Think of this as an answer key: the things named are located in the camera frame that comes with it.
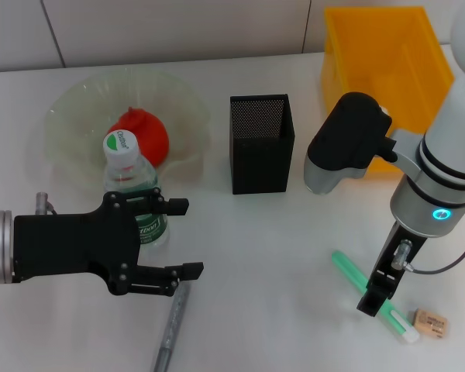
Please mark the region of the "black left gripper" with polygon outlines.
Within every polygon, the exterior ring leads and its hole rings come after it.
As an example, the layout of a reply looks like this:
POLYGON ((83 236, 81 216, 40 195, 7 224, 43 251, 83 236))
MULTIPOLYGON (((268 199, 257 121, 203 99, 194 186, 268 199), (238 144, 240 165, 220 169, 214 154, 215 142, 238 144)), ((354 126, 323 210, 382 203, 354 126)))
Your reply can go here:
POLYGON ((113 295, 131 292, 137 266, 139 230, 134 216, 186 215, 189 200, 166 200, 160 188, 104 195, 93 212, 18 215, 13 230, 13 281, 89 273, 113 295))

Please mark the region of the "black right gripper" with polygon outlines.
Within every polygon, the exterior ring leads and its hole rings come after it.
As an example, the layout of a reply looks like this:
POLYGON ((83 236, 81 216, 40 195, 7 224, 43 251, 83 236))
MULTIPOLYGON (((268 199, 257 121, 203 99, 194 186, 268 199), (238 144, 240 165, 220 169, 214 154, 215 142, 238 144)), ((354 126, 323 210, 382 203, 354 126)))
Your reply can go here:
POLYGON ((395 270, 391 267, 395 251, 402 240, 411 242, 411 249, 406 258, 410 263, 422 248, 426 241, 425 237, 417 236, 399 223, 395 223, 388 235, 383 249, 375 264, 375 271, 367 282, 366 291, 360 299, 357 309, 361 312, 374 317, 387 299, 389 299, 396 289, 396 281, 400 281, 403 271, 395 270))

